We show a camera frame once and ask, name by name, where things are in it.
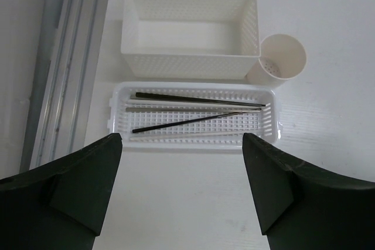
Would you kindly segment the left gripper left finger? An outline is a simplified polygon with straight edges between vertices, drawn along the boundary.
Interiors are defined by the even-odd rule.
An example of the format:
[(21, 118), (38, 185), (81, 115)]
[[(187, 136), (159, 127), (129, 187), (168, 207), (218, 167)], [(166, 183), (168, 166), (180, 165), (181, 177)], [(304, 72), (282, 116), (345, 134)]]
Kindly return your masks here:
[(1, 179), (1, 249), (92, 249), (122, 154), (111, 133), (35, 169)]

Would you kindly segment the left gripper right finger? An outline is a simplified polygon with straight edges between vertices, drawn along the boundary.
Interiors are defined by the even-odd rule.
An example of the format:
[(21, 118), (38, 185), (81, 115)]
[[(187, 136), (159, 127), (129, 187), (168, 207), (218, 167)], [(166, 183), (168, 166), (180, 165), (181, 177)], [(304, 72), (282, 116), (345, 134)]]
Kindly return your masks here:
[(292, 156), (252, 133), (243, 158), (271, 249), (373, 249), (374, 183)]

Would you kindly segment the white chopstick long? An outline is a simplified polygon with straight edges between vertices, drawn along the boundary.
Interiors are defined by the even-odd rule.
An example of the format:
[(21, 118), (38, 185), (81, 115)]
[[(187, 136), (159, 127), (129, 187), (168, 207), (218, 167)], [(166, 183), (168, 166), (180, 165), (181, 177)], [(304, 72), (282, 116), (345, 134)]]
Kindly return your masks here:
[(243, 134), (244, 131), (224, 131), (224, 132), (204, 132), (204, 133), (186, 133), (186, 134), (167, 134), (167, 135), (147, 135), (147, 136), (133, 136), (130, 141), (149, 141), (156, 139), (180, 139), (180, 138), (197, 138), (205, 136), (227, 136), (227, 135), (239, 135)]

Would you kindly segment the silver metal chopstick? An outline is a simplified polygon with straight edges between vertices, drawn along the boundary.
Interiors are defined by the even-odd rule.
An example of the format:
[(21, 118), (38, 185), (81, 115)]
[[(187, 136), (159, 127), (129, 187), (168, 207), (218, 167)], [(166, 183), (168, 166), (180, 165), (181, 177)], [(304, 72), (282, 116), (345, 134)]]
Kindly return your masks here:
[(137, 108), (127, 107), (126, 112), (258, 112), (261, 108)]

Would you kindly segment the black thin chopstick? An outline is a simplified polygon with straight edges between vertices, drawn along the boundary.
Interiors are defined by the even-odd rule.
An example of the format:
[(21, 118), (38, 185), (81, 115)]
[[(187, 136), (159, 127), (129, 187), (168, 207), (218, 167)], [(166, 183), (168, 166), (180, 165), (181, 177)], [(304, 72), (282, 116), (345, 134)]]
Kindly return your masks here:
[(245, 114), (245, 112), (229, 112), (229, 113), (213, 115), (213, 116), (209, 116), (209, 117), (189, 119), (189, 120), (184, 120), (184, 121), (172, 122), (172, 123), (168, 123), (168, 124), (148, 126), (148, 127), (144, 127), (144, 128), (137, 128), (137, 129), (133, 129), (132, 133), (149, 132), (149, 131), (154, 131), (154, 130), (158, 130), (158, 129), (164, 129), (164, 128), (170, 128), (170, 127), (174, 127), (174, 126), (203, 122), (203, 121), (208, 121), (208, 120), (212, 120), (212, 119), (220, 119), (220, 118), (224, 118), (224, 117), (230, 117), (230, 116), (241, 115), (241, 114)]

